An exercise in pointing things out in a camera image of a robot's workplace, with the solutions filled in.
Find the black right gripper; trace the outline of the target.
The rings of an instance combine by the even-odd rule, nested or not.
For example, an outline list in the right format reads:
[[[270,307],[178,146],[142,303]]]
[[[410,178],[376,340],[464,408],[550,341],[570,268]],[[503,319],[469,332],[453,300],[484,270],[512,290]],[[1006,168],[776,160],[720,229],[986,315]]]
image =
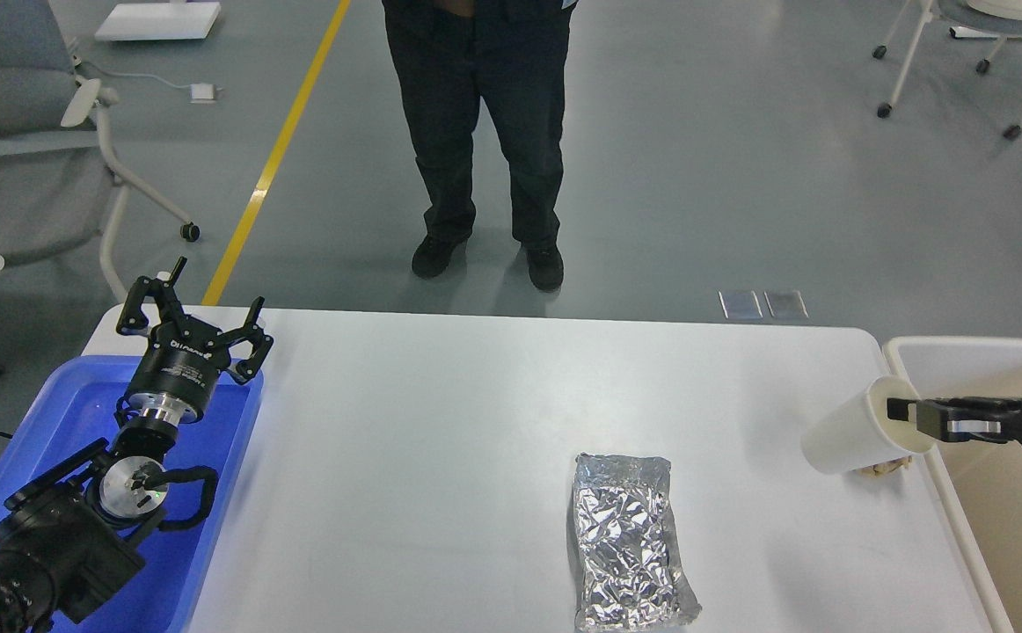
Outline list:
[[[1022,447],[1022,399],[939,397],[886,400],[887,416],[913,421],[916,429],[942,442],[1017,442]]]

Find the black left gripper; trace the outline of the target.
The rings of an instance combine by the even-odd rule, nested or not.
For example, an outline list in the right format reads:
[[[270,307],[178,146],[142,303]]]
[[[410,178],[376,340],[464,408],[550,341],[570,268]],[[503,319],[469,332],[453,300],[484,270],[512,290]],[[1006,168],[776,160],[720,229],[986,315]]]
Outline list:
[[[257,297],[240,327],[227,331],[186,316],[176,293],[186,263],[188,259],[178,258],[165,278],[137,277],[117,321],[118,335],[148,340],[128,385],[129,411],[170,425],[201,420],[222,373],[237,385],[250,383],[274,345],[260,325],[265,297]],[[156,327],[142,308],[148,300],[157,306]],[[233,360],[230,349],[241,344],[250,346],[249,355]]]

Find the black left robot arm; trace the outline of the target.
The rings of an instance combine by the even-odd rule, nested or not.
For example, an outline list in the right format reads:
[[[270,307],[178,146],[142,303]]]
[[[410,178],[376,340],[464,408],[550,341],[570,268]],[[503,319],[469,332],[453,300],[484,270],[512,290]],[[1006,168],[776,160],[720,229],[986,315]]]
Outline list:
[[[186,312],[176,293],[185,264],[138,277],[122,303],[117,332],[148,347],[117,399],[117,436],[90,441],[5,498],[0,632],[48,632],[57,615],[83,622],[145,568],[142,542],[204,528],[223,507],[218,488],[237,461],[171,468],[168,457],[223,376],[260,376],[274,338],[260,324],[263,297],[230,330]]]

